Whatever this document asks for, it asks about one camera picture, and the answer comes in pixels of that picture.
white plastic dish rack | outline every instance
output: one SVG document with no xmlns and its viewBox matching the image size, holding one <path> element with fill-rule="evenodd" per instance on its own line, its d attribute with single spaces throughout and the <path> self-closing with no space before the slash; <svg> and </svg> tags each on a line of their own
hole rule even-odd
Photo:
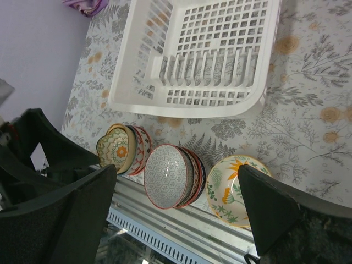
<svg viewBox="0 0 352 264">
<path fill-rule="evenodd" d="M 132 0 L 109 105 L 244 118 L 265 103 L 281 0 Z"/>
</svg>

patterned bowl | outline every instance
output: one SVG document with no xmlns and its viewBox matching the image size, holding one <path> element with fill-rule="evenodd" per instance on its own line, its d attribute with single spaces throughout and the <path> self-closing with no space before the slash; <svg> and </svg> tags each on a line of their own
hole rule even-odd
<svg viewBox="0 0 352 264">
<path fill-rule="evenodd" d="M 207 178 L 207 200 L 222 221 L 236 227 L 249 227 L 237 172 L 241 165 L 250 166 L 271 176 L 260 161 L 242 155 L 229 156 L 218 162 Z"/>
<path fill-rule="evenodd" d="M 98 140 L 96 148 L 100 166 L 115 164 L 116 168 L 121 168 L 127 159 L 128 135 L 123 129 L 112 129 L 109 134 Z"/>
<path fill-rule="evenodd" d="M 183 150 L 187 151 L 187 153 L 194 158 L 194 160 L 197 163 L 197 168 L 198 168 L 198 171 L 200 174 L 199 174 L 199 180 L 197 183 L 197 189 L 196 189 L 195 193 L 193 194 L 193 196 L 188 200 L 188 202 L 178 206 L 177 208 L 182 208 L 184 206 L 190 205 L 191 203 L 195 202 L 201 196 L 202 192 L 204 191 L 205 181 L 206 181 L 205 167 L 202 164 L 202 161 L 197 156 L 197 154 L 194 153 L 192 150 L 189 150 L 188 148 L 185 148 L 185 147 L 182 147 L 182 148 L 183 148 Z"/>
<path fill-rule="evenodd" d="M 126 149 L 127 153 L 126 153 L 125 162 L 122 165 L 119 164 L 119 166 L 117 166 L 115 164 L 115 166 L 117 168 L 117 173 L 120 174 L 120 173 L 126 172 L 131 167 L 133 160 L 134 160 L 134 157 L 135 157 L 135 154 L 136 154 L 137 143 L 136 143 L 136 137 L 135 137 L 135 134 L 133 133 L 133 131 L 130 130 L 128 127 L 124 126 L 123 124 L 111 125 L 109 127 L 109 129 L 106 131 L 106 135 L 109 135 L 111 133 L 111 131 L 113 131 L 116 128 L 124 130 L 127 134 L 127 137 L 128 137 L 128 148 Z M 110 160 L 110 161 L 113 160 L 116 155 L 117 154 L 114 154 L 113 152 L 109 152 L 108 160 Z"/>
<path fill-rule="evenodd" d="M 189 158 L 172 145 L 161 145 L 150 154 L 144 171 L 149 200 L 160 209 L 183 201 L 192 190 L 194 175 Z"/>
<path fill-rule="evenodd" d="M 139 133 L 137 129 L 135 129 L 132 125 L 127 125 L 127 127 L 134 132 L 136 137 L 137 149 L 136 155 L 133 159 L 131 167 L 126 171 L 127 175 L 134 175 L 141 169 L 143 159 L 144 159 L 144 144 L 143 144 L 143 137 Z"/>
<path fill-rule="evenodd" d="M 147 133 L 147 131 L 145 131 L 145 129 L 140 126 L 134 126 L 134 129 L 137 130 L 142 137 L 143 145 L 144 145 L 143 146 L 144 156 L 143 156 L 142 163 L 141 163 L 139 170 L 131 175 L 136 175 L 136 174 L 140 173 L 141 171 L 143 171 L 143 169 L 145 168 L 145 165 L 147 163 L 147 160 L 150 156 L 150 153 L 152 152 L 152 148 L 153 148 L 151 138 L 150 138 L 149 134 Z"/>
<path fill-rule="evenodd" d="M 204 188 L 205 188 L 205 183 L 207 181 L 207 173 L 206 173 L 203 161 L 198 157 L 198 155 L 196 153 L 194 153 L 194 155 L 197 157 L 197 160 L 200 162 L 200 165 L 201 165 L 201 168 L 202 168 L 202 177 L 201 177 L 201 183 L 200 183 L 200 190 L 196 193 L 195 198 L 194 198 L 194 200 L 191 203 L 197 201 L 198 198 L 202 195 L 202 193 L 204 191 Z"/>
<path fill-rule="evenodd" d="M 177 204 L 177 208 L 179 208 L 180 206 L 185 206 L 187 204 L 189 204 L 189 201 L 193 198 L 193 196 L 196 194 L 198 188 L 199 188 L 199 182 L 200 182 L 200 168 L 198 167 L 197 161 L 196 159 L 194 159 L 194 156 L 185 148 L 179 147 L 178 149 L 180 149 L 183 154 L 185 154 L 192 163 L 193 166 L 193 172 L 194 172 L 194 178 L 193 178 L 193 185 L 192 185 L 192 189 L 191 192 L 189 192 L 188 196 L 179 204 Z"/>
</svg>

floral tablecloth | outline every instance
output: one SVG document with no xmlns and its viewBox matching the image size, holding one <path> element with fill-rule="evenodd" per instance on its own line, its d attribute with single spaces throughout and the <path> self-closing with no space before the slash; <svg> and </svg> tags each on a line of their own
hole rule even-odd
<svg viewBox="0 0 352 264">
<path fill-rule="evenodd" d="M 115 112 L 107 97 L 130 1 L 111 0 L 90 24 L 62 133 L 96 152 L 113 123 L 143 126 L 155 145 L 194 150 L 212 167 L 239 154 L 260 159 L 280 181 L 352 207 L 352 0 L 284 0 L 256 118 L 175 119 Z M 143 184 L 143 175 L 131 177 Z M 194 206 L 212 212 L 205 193 Z"/>
</svg>

white wall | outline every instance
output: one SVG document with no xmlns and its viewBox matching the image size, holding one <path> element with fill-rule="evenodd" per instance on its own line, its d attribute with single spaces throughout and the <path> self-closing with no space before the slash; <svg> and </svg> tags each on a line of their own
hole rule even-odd
<svg viewBox="0 0 352 264">
<path fill-rule="evenodd" d="M 0 78 L 16 89 L 0 106 L 5 120 L 39 107 L 61 128 L 89 22 L 61 0 L 1 1 Z"/>
</svg>

purple cloth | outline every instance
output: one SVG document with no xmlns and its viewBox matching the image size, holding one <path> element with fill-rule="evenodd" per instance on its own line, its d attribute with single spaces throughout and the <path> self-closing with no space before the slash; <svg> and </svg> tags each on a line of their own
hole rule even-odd
<svg viewBox="0 0 352 264">
<path fill-rule="evenodd" d="M 62 0 L 62 3 L 86 17 L 92 17 L 108 5 L 108 0 Z"/>
</svg>

